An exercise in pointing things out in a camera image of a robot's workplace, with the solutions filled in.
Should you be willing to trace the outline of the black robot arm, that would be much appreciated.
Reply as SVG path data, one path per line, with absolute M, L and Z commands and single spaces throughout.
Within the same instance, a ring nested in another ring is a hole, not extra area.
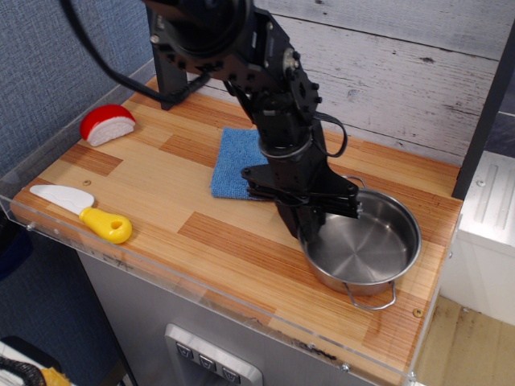
M 318 238 L 328 214 L 356 218 L 358 187 L 328 165 L 317 84 L 289 36 L 251 1 L 149 1 L 154 47 L 179 70 L 225 83 L 259 133 L 266 164 L 241 176 L 255 198 L 276 203 L 303 242 Z

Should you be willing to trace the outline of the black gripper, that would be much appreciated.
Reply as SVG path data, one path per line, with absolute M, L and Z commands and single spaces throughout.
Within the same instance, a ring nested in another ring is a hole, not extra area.
M 263 140 L 259 146 L 267 163 L 244 168 L 241 177 L 250 195 L 277 201 L 278 213 L 293 237 L 315 240 L 326 212 L 360 216 L 359 187 L 331 169 L 324 148 L 313 139 L 289 148 L 267 146 Z

